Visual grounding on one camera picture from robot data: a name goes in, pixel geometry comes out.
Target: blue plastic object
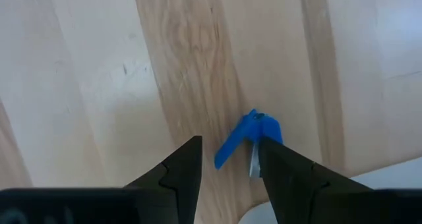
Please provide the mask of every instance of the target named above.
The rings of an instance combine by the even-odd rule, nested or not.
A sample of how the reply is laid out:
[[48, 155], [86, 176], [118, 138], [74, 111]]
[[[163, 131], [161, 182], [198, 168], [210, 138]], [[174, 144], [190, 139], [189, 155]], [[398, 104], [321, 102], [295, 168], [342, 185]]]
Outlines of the blue plastic object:
[[282, 130], [278, 121], [253, 109], [249, 114], [242, 117], [239, 124], [218, 150], [214, 158], [214, 165], [217, 169], [221, 168], [245, 138], [254, 144], [258, 144], [264, 136], [283, 144]]

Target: wooden surface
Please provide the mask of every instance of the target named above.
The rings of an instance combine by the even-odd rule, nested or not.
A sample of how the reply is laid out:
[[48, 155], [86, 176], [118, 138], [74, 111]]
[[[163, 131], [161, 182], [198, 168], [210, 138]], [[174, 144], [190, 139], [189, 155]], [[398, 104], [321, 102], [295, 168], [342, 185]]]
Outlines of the wooden surface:
[[196, 222], [236, 223], [250, 147], [212, 163], [253, 107], [348, 175], [422, 155], [418, 2], [0, 0], [0, 181], [123, 186], [201, 134]]

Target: blue clip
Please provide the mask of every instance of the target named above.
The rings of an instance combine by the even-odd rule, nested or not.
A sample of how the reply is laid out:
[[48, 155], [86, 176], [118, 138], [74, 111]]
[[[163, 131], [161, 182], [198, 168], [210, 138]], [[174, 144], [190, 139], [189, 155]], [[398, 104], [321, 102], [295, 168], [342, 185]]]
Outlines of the blue clip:
[[278, 121], [253, 109], [249, 114], [242, 117], [235, 130], [218, 150], [214, 158], [214, 165], [217, 169], [220, 169], [243, 139], [246, 138], [252, 143], [258, 144], [263, 136], [283, 144], [282, 130]]

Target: wooden floor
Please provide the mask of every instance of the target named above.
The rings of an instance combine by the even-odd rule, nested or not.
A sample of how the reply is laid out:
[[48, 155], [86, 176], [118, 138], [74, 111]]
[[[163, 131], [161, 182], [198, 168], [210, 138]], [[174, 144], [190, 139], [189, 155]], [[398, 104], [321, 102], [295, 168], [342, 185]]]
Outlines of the wooden floor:
[[197, 223], [267, 201], [242, 114], [345, 175], [422, 155], [420, 0], [0, 0], [0, 188], [123, 186], [204, 137]]

